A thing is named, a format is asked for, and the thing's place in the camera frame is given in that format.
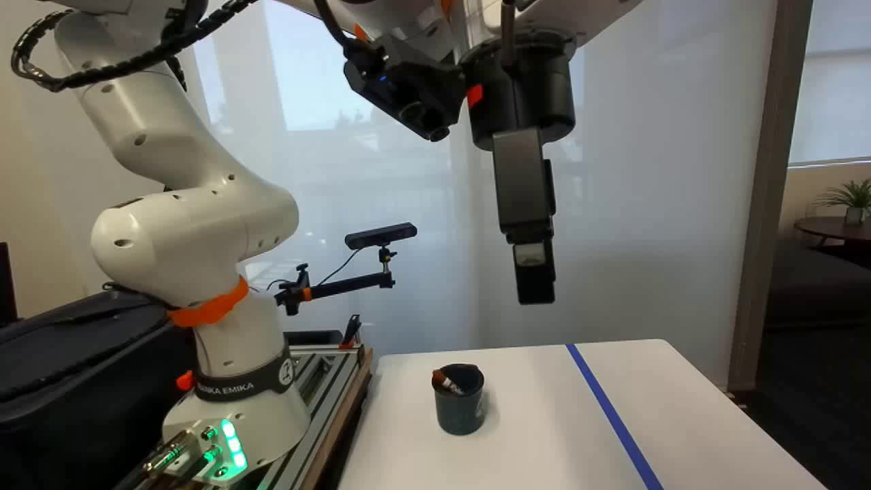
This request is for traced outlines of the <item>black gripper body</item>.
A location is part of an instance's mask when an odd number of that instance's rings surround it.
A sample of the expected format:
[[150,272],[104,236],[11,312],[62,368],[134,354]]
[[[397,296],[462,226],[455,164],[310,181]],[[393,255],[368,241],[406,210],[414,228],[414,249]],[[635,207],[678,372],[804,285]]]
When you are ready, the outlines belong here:
[[554,36],[523,36],[512,55],[491,41],[466,60],[473,145],[492,151],[499,222],[508,241],[552,236],[545,145],[574,128],[569,55]]

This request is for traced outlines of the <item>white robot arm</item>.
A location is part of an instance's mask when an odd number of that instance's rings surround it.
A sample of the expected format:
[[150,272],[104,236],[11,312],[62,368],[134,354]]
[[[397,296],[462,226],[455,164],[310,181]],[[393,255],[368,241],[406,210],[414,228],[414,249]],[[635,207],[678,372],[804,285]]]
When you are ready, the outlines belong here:
[[[172,56],[254,0],[55,0],[47,19],[66,76],[112,149],[150,196],[104,210],[89,232],[99,266],[168,305],[197,341],[197,384],[163,418],[197,432],[229,483],[288,455],[310,415],[292,380],[278,305],[251,290],[244,259],[286,241],[300,210],[244,168],[199,120]],[[280,0],[318,19],[357,94],[439,140],[471,120],[492,155],[499,226],[516,298],[554,298],[552,174],[545,147],[574,128],[569,60],[643,0]]]

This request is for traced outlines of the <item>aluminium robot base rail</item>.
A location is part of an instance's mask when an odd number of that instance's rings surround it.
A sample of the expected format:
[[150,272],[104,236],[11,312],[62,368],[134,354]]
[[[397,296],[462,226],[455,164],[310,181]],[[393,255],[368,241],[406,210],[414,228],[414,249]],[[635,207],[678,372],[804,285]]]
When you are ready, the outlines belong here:
[[373,350],[360,341],[292,349],[288,407],[278,396],[203,402],[186,395],[130,490],[323,490],[368,395]]

